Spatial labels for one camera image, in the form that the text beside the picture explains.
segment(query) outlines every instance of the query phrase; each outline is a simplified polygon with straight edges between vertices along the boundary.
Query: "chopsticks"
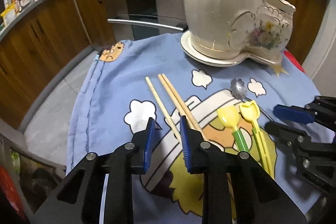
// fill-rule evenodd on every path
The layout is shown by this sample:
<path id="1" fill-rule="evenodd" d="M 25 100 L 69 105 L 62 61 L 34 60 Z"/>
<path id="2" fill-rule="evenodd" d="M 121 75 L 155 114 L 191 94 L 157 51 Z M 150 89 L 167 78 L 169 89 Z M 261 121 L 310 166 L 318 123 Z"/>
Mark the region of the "chopsticks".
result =
<path id="1" fill-rule="evenodd" d="M 192 115 L 191 111 L 189 110 L 189 108 L 187 107 L 187 105 L 185 104 L 185 102 L 183 101 L 183 99 L 180 97 L 180 95 L 177 93 L 177 90 L 174 88 L 174 86 L 172 85 L 172 83 L 169 81 L 169 79 L 167 78 L 166 75 L 161 74 L 157 76 L 161 82 L 161 84 L 163 85 L 163 87 L 165 88 L 166 92 L 168 93 L 169 97 L 171 98 L 171 100 L 173 101 L 174 105 L 176 106 L 176 109 L 179 111 L 180 115 L 183 116 L 185 115 L 187 117 L 187 121 L 189 123 L 190 128 L 192 129 L 196 129 L 199 132 L 201 132 L 203 139 L 205 141 L 208 141 L 208 138 L 205 136 L 205 134 L 203 133 L 203 130 L 201 129 L 201 127 L 199 126 L 198 122 L 196 121 L 196 119 L 194 118 L 194 116 Z M 163 105 L 158 93 L 156 92 L 152 82 L 150 81 L 149 77 L 146 77 L 146 82 L 157 102 L 157 104 L 159 105 L 163 115 L 165 116 L 165 118 L 167 119 L 167 122 L 170 126 L 170 128 L 173 130 L 176 138 L 178 139 L 178 141 L 180 142 L 180 144 L 182 145 L 182 141 L 181 141 L 181 135 L 179 133 L 179 131 L 176 128 L 175 123 L 173 122 L 172 118 L 170 117 L 167 109 L 165 108 L 165 106 Z M 233 189 L 232 189 L 232 185 L 231 185 L 231 177 L 230 175 L 228 175 L 228 186 L 229 186 L 229 192 L 230 195 L 232 197 L 232 199 L 234 200 L 234 195 L 233 195 Z"/>
<path id="2" fill-rule="evenodd" d="M 181 135 L 180 135 L 179 131 L 177 130 L 176 125 L 174 124 L 174 122 L 173 122 L 172 118 L 170 117 L 168 111 L 166 110 L 165 106 L 163 105 L 163 103 L 162 103 L 158 93 L 156 92 L 152 82 L 150 81 L 149 77 L 146 77 L 145 79 L 146 79 L 146 82 L 147 82 L 151 92 L 153 93 L 153 96 L 154 96 L 155 100 L 157 101 L 157 104 L 159 105 L 163 115 L 166 117 L 170 128 L 173 130 L 175 137 L 178 139 L 179 143 L 182 145 Z"/>
<path id="3" fill-rule="evenodd" d="M 208 139 L 204 135 L 202 128 L 200 127 L 200 125 L 198 124 L 198 122 L 196 121 L 194 116 L 192 115 L 191 111 L 189 110 L 189 107 L 187 107 L 187 105 L 185 104 L 185 102 L 183 101 L 181 96 L 177 93 L 177 90 L 174 88 L 174 86 L 169 81 L 167 76 L 164 75 L 164 74 L 161 74 L 161 75 L 158 75 L 158 78 L 159 78 L 161 84 L 163 85 L 163 87 L 165 88 L 166 92 L 168 93 L 169 97 L 172 99 L 174 105 L 176 106 L 176 108 L 180 112 L 180 114 L 187 116 L 187 118 L 188 118 L 187 120 L 190 124 L 189 126 L 192 129 L 196 129 L 199 132 L 201 132 L 203 139 L 205 141 L 207 141 Z"/>

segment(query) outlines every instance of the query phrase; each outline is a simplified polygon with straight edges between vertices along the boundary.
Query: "yellow handle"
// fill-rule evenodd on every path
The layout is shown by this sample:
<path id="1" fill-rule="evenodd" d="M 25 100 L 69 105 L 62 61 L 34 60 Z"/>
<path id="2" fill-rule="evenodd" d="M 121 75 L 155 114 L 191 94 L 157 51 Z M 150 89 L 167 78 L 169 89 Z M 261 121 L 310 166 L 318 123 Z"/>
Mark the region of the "yellow handle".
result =
<path id="1" fill-rule="evenodd" d="M 253 124 L 253 135 L 257 143 L 261 165 L 263 169 L 274 179 L 274 170 L 272 167 L 271 157 L 269 155 L 268 147 L 265 141 L 265 136 L 260 130 L 258 123 L 255 121 Z"/>

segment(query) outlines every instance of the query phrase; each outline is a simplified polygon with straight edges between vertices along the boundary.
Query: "yellow container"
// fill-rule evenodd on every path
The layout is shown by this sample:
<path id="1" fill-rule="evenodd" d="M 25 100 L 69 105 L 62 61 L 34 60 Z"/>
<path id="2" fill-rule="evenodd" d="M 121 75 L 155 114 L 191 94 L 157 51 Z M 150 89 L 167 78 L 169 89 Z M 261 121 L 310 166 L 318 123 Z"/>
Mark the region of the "yellow container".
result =
<path id="1" fill-rule="evenodd" d="M 8 26 L 15 18 L 16 13 L 15 13 L 15 3 L 12 3 L 11 5 L 8 6 L 6 10 L 4 10 L 0 15 L 3 19 L 3 22 L 5 26 Z"/>

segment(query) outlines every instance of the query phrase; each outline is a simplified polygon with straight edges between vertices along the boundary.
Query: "yellow toy shovel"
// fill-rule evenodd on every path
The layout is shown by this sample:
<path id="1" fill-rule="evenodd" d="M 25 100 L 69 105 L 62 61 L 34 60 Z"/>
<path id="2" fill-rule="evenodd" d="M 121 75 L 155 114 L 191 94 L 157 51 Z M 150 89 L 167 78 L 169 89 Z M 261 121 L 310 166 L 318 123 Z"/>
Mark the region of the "yellow toy shovel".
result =
<path id="1" fill-rule="evenodd" d="M 264 134 L 260 130 L 257 119 L 260 116 L 260 110 L 255 100 L 239 104 L 239 110 L 245 120 L 253 126 L 252 132 L 257 143 L 261 164 L 263 169 L 274 179 L 274 171 L 272 168 L 271 158 L 269 156 L 268 147 Z"/>
<path id="2" fill-rule="evenodd" d="M 249 152 L 248 146 L 245 142 L 244 136 L 238 128 L 240 116 L 235 106 L 221 107 L 217 110 L 217 116 L 223 126 L 232 129 L 232 135 L 235 138 L 238 151 Z"/>

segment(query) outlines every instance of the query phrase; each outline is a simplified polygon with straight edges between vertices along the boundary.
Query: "wooden cabinet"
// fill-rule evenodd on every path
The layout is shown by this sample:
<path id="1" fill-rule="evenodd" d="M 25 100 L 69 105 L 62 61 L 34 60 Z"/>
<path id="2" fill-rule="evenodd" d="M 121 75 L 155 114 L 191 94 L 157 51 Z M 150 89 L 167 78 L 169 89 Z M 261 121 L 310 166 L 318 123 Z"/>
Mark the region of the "wooden cabinet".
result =
<path id="1" fill-rule="evenodd" d="M 56 74 L 90 45 L 74 0 L 46 0 L 0 42 L 0 118 L 17 129 Z"/>
<path id="2" fill-rule="evenodd" d="M 93 44 L 111 46 L 116 43 L 112 24 L 107 22 L 103 0 L 76 0 L 87 33 Z"/>

